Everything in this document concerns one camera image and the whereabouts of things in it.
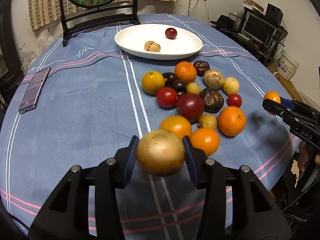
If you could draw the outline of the person's right hand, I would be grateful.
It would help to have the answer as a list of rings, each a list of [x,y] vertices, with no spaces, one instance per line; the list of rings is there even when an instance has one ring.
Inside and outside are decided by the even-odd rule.
[[[308,144],[304,141],[301,141],[299,143],[299,156],[297,160],[298,168],[300,172],[304,172],[305,165],[311,157],[312,157],[312,154],[308,150]]]

